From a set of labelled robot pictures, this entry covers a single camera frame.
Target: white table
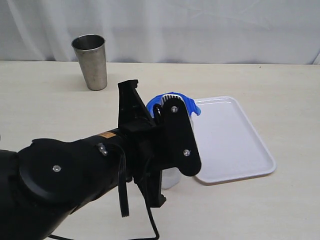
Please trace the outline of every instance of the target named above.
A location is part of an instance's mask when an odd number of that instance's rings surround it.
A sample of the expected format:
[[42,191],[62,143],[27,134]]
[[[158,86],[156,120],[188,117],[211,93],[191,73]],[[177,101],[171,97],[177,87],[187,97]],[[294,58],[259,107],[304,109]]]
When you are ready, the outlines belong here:
[[[87,89],[76,62],[0,62],[0,149],[32,139],[85,138],[117,126],[117,83],[139,79],[147,102],[177,91],[236,98],[277,162],[266,177],[212,186],[184,177],[153,209],[163,240],[320,239],[320,67],[108,64],[108,87]],[[152,237],[144,201],[128,185],[130,217],[114,189],[69,216],[55,234],[76,240]]]

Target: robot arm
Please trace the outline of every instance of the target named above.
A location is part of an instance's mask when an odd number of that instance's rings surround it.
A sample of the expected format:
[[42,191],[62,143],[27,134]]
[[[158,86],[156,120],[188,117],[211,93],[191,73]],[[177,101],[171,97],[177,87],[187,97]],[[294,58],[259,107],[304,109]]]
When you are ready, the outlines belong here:
[[1,239],[43,240],[68,215],[117,186],[126,217],[131,180],[148,205],[159,208],[166,201],[162,170],[200,171],[185,103],[167,99],[154,106],[152,118],[137,86],[138,80],[118,84],[118,128],[74,142],[36,139],[19,152],[0,150]]

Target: white curtain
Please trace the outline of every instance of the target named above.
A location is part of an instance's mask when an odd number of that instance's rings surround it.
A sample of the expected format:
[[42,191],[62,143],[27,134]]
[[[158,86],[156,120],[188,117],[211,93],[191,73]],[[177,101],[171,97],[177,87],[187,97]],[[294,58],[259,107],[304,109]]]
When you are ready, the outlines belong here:
[[0,1],[0,60],[74,61],[84,34],[109,62],[319,64],[320,1]]

